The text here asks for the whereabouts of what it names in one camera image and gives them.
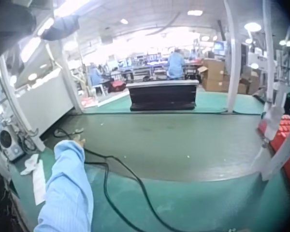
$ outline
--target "workbench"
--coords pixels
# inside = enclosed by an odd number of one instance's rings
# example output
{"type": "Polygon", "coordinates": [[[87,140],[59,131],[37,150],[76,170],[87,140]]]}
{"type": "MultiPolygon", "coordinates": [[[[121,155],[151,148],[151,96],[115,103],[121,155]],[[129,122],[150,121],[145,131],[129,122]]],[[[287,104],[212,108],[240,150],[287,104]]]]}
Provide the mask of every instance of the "workbench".
{"type": "MultiPolygon", "coordinates": [[[[259,120],[251,115],[84,115],[68,117],[61,127],[68,132],[83,127],[88,149],[115,155],[131,167],[143,179],[159,215],[174,227],[275,232],[290,214],[290,193],[282,172],[266,184],[250,168],[262,143],[255,131],[259,120]]],[[[50,136],[45,142],[50,149],[40,155],[47,180],[58,141],[50,136]]],[[[10,171],[34,227],[42,205],[35,206],[32,177],[19,174],[26,158],[10,171]]],[[[269,158],[264,154],[258,165],[269,158]]],[[[89,154],[86,160],[100,161],[89,154]]],[[[132,232],[104,197],[104,170],[85,169],[94,195],[92,231],[132,232]]],[[[110,169],[109,194],[122,212],[145,231],[168,232],[152,216],[140,187],[117,164],[111,162],[110,169]]]]}

